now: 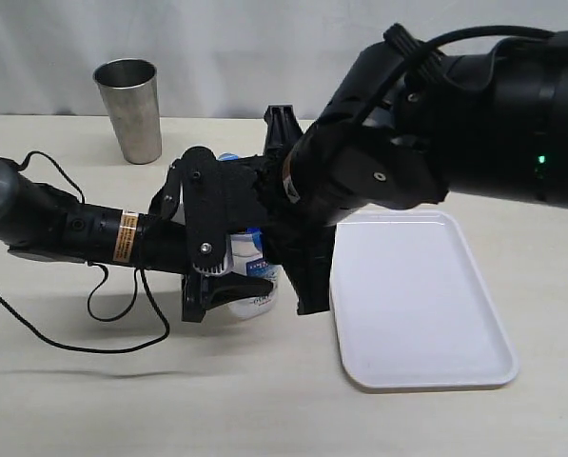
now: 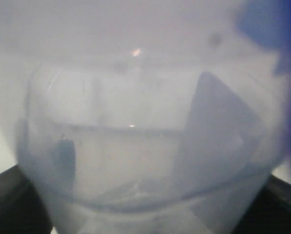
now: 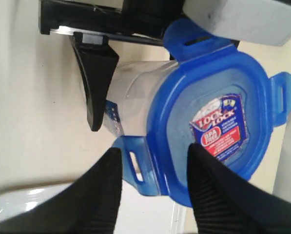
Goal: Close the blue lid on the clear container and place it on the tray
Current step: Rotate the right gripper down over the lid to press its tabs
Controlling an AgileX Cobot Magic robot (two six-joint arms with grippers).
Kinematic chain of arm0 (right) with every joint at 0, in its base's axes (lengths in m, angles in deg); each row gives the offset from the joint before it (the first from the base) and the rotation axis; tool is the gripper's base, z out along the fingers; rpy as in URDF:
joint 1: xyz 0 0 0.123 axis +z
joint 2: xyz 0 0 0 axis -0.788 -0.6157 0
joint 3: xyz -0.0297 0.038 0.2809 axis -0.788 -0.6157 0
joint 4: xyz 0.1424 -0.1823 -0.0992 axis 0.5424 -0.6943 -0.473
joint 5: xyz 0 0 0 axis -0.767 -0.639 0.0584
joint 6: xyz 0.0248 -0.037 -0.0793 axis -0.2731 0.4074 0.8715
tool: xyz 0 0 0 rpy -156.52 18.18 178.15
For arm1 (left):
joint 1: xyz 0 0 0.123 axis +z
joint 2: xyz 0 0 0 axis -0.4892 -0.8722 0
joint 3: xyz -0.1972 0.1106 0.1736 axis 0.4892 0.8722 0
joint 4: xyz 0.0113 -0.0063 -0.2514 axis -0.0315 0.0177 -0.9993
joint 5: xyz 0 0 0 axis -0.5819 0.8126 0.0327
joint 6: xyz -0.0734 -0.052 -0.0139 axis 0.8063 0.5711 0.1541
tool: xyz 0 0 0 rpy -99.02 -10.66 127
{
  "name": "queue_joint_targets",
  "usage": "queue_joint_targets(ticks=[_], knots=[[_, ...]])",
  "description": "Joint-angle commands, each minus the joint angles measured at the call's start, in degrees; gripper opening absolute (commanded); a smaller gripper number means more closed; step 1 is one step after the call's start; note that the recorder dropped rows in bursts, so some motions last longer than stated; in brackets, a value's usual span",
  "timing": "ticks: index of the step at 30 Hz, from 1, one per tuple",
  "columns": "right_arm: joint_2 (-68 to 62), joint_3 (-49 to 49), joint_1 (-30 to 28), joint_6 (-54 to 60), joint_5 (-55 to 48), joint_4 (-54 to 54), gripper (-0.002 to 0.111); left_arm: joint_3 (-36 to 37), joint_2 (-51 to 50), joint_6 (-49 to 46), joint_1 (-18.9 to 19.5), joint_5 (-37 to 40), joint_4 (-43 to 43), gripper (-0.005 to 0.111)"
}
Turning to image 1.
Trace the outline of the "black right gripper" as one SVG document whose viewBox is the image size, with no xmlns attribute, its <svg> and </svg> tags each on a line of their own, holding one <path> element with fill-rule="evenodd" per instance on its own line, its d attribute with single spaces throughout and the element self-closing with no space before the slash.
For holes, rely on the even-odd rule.
<svg viewBox="0 0 568 457">
<path fill-rule="evenodd" d="M 266 208 L 262 227 L 264 256 L 280 265 L 298 298 L 297 313 L 330 310 L 329 281 L 336 229 L 309 221 L 284 191 L 284 159 L 303 135 L 290 105 L 270 105 L 264 113 L 266 135 L 255 189 Z"/>
</svg>

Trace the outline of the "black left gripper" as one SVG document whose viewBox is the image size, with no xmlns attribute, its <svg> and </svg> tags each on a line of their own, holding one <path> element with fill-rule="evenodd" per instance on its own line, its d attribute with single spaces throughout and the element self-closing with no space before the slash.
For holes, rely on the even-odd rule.
<svg viewBox="0 0 568 457">
<path fill-rule="evenodd" d="M 161 217 L 165 204 L 165 186 L 161 186 L 151 198 L 147 214 L 141 217 L 136 261 L 138 267 L 181 276 L 183 322 L 201 323 L 207 310 L 266 296 L 273 290 L 273 283 L 260 277 L 201 275 L 189 260 L 186 227 Z"/>
</svg>

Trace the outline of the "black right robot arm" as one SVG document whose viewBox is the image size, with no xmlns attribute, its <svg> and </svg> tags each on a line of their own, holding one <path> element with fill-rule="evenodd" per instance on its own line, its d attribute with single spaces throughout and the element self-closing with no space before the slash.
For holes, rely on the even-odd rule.
<svg viewBox="0 0 568 457">
<path fill-rule="evenodd" d="M 301 315 L 329 309 L 336 226 L 449 192 L 568 209 L 568 30 L 481 26 L 428 41 L 393 25 L 302 129 L 264 113 L 266 258 Z"/>
</svg>

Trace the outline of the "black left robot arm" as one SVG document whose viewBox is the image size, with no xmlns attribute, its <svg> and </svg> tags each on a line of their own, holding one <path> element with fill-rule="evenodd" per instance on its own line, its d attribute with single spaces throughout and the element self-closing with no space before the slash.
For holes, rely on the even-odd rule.
<svg viewBox="0 0 568 457">
<path fill-rule="evenodd" d="M 182 277 L 182 319 L 201 322 L 214 308 L 269 295 L 267 278 L 203 275 L 191 264 L 184 225 L 155 210 L 137 213 L 87 204 L 0 158 L 0 241 L 17 257 L 42 262 L 145 268 Z"/>
</svg>

